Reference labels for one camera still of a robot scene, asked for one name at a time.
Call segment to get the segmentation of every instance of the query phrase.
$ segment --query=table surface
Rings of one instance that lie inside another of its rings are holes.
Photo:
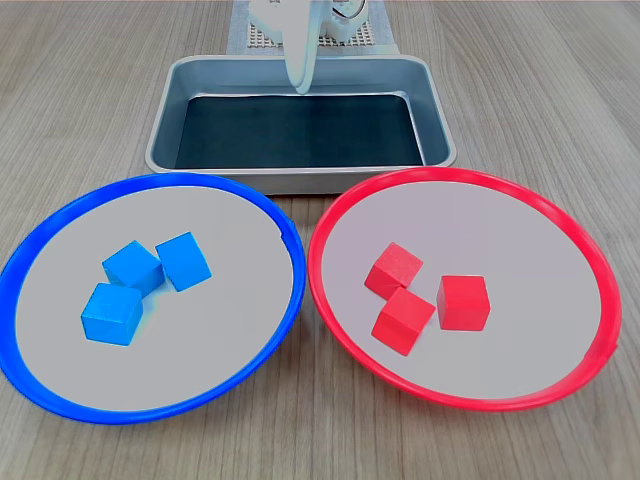
[[[0,3],[0,263],[78,196],[148,173],[169,65],[225,51],[229,2]],[[536,190],[618,277],[620,348],[552,406],[429,404],[376,379],[309,294],[249,380],[185,415],[84,425],[0,379],[0,478],[640,478],[640,4],[391,2],[400,51],[432,68],[456,166]],[[278,199],[308,247],[332,198]]]

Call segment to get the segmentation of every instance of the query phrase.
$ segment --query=white robot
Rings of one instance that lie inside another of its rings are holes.
[[[274,43],[282,44],[287,74],[299,94],[309,91],[318,39],[346,43],[368,20],[367,0],[251,0],[249,20]]]

